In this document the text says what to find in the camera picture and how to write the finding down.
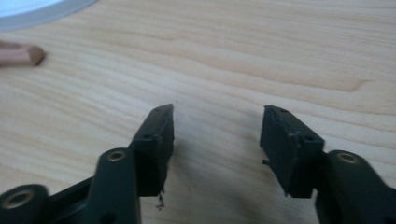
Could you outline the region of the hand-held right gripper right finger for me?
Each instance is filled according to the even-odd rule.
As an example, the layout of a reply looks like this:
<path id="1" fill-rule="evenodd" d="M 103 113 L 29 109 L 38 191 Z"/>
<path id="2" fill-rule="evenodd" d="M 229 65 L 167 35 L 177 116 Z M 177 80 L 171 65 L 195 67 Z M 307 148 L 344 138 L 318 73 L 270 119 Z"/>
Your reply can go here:
<path id="1" fill-rule="evenodd" d="M 293 198 L 318 193 L 320 224 L 396 224 L 396 189 L 367 160 L 344 150 L 323 151 L 325 141 L 288 110 L 264 107 L 260 147 Z"/>

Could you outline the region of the white plate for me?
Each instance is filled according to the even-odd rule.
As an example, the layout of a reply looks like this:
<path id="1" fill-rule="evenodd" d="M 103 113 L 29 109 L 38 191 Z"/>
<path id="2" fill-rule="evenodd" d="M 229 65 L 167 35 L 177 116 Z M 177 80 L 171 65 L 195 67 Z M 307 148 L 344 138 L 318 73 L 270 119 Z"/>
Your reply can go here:
<path id="1" fill-rule="evenodd" d="M 97 0 L 0 0 L 0 32 L 56 21 Z"/>

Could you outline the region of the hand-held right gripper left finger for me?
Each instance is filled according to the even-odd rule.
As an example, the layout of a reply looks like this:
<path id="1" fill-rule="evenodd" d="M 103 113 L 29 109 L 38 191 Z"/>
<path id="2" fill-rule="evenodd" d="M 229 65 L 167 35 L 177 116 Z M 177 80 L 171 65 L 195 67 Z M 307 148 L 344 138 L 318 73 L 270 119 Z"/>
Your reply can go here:
<path id="1" fill-rule="evenodd" d="M 102 154 L 92 178 L 85 224 L 140 224 L 140 199 L 161 195 L 174 150 L 174 107 L 152 109 L 131 144 Z"/>

